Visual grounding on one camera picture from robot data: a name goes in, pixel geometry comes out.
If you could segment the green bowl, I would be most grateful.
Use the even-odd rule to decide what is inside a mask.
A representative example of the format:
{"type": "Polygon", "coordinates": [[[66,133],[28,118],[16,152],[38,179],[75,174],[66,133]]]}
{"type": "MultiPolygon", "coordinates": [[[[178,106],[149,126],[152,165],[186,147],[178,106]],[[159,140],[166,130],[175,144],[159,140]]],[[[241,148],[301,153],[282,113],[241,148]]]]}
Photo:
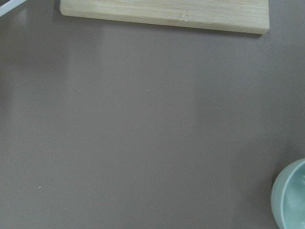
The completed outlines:
{"type": "Polygon", "coordinates": [[[271,192],[271,209],[280,229],[305,227],[305,160],[286,166],[276,177],[271,192]]]}

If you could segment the bamboo cutting board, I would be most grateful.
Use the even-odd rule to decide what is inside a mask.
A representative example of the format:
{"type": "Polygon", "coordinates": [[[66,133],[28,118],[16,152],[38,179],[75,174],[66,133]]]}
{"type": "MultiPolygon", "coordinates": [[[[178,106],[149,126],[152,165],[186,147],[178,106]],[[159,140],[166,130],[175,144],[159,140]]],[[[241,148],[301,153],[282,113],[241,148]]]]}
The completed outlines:
{"type": "Polygon", "coordinates": [[[266,0],[62,0],[65,16],[233,31],[270,30],[266,0]]]}

